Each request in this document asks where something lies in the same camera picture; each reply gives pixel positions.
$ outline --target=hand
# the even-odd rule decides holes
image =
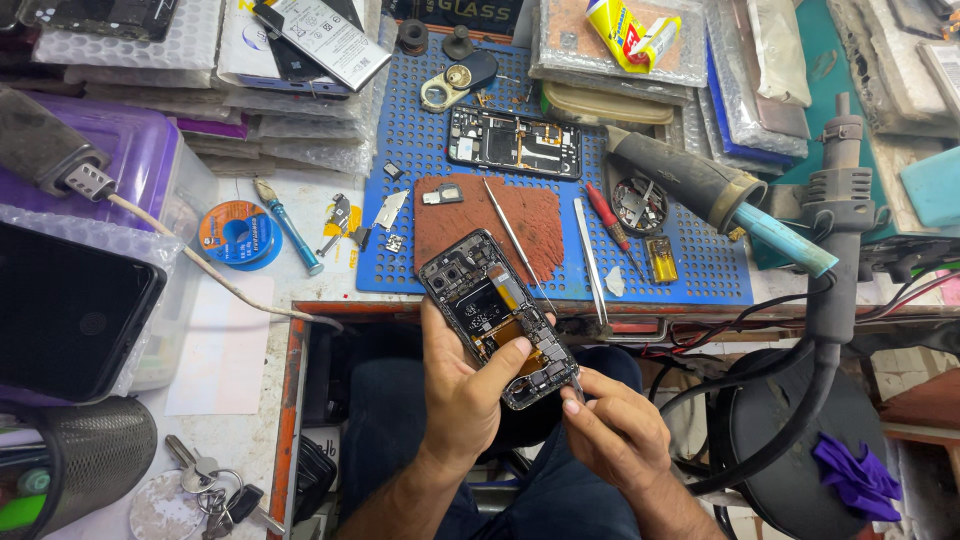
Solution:
[[[426,394],[426,435],[420,452],[451,475],[465,475],[493,442],[500,424],[500,394],[516,378],[532,345],[518,337],[476,370],[470,366],[473,356],[426,296],[420,303],[420,323]]]
[[[597,399],[584,406],[573,388],[560,392],[566,440],[577,459],[628,500],[670,475],[670,431],[657,408],[623,382],[592,369],[581,366],[579,380]]]

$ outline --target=purple cloth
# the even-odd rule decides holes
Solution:
[[[860,510],[865,519],[899,521],[900,513],[890,500],[901,500],[903,490],[883,463],[870,452],[867,443],[860,441],[863,457],[857,459],[840,441],[823,432],[820,437],[820,444],[813,449],[813,456],[822,465],[820,483],[832,485],[840,500],[848,507]]]

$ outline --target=jeans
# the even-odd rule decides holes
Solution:
[[[576,355],[581,365],[639,392],[640,370],[618,349],[594,347]],[[559,393],[521,411],[502,406],[491,451],[543,448],[519,486],[516,500],[493,518],[481,514],[464,481],[446,511],[438,540],[638,539],[636,518],[620,493],[577,460],[566,444]],[[357,361],[350,379],[350,414],[340,474],[343,523],[417,453],[426,426],[423,363],[410,357]]]

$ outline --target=phone battery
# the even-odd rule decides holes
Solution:
[[[354,92],[390,61],[389,52],[320,0],[275,0],[253,12]]]

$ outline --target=mesh pen holder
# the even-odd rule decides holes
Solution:
[[[43,408],[0,402],[0,412],[34,426],[50,453],[50,487],[36,521],[0,532],[0,540],[42,538],[120,500],[154,460],[154,417],[133,398]]]

